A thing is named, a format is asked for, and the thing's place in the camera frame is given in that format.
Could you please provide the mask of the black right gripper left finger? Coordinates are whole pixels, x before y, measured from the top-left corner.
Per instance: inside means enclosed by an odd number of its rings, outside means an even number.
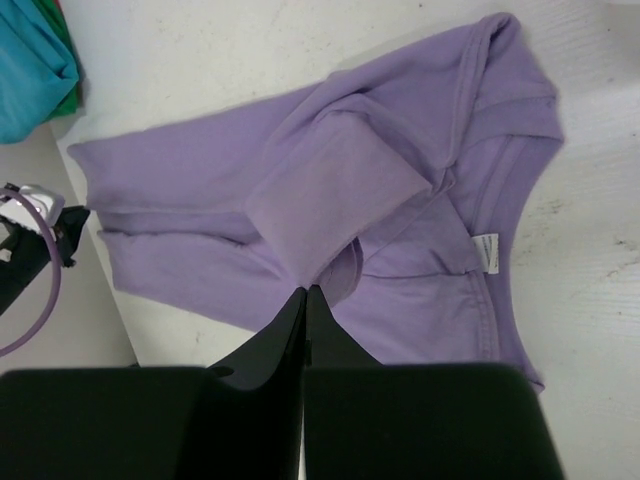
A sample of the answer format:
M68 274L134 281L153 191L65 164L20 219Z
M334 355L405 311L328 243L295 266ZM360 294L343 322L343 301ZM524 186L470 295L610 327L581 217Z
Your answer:
M210 367L14 370L5 479L294 479L306 293Z

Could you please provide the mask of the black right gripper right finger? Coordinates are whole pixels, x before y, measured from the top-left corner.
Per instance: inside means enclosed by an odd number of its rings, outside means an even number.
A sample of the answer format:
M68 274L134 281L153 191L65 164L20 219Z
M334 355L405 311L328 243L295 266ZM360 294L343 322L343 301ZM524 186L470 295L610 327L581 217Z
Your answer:
M499 363L385 366L307 294L309 479L561 479L534 390Z

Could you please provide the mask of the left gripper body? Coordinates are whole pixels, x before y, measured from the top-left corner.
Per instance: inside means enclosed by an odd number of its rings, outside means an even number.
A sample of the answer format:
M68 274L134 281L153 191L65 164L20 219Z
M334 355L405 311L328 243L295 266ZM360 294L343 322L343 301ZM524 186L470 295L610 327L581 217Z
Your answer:
M90 211L83 206L62 210L53 236L63 268L75 266L73 256L89 216ZM8 228L8 237L1 242L1 250L10 254L8 260L1 261L1 313L4 313L50 262L50 254L39 234L5 219L1 220L1 225Z

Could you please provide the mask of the teal t shirt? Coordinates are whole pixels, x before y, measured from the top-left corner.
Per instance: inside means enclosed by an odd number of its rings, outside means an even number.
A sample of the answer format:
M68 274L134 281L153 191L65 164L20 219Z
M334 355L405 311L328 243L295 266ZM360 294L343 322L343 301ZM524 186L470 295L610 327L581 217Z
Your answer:
M25 140L74 86L64 47L35 1L1 3L1 142Z

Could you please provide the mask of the lilac t shirt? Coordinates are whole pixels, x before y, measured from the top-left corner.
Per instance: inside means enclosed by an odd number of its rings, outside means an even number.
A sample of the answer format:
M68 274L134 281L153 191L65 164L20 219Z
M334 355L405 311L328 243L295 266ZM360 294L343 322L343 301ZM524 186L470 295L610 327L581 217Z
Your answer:
M501 362L543 388L509 257L563 143L496 13L317 84L70 146L114 287L259 331L299 287L383 364Z

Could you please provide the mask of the green t shirt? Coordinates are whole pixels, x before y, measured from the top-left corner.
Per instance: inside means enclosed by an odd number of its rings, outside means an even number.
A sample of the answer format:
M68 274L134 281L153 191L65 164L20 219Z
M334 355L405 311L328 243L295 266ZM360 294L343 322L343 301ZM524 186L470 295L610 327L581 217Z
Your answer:
M60 3L54 0L38 0L34 2L42 16L47 21L49 27L64 47L62 57L65 60L63 73L71 80L75 81L74 86L65 97L58 103L48 119L68 116L74 114L81 99L79 68L73 50L71 36L63 15Z

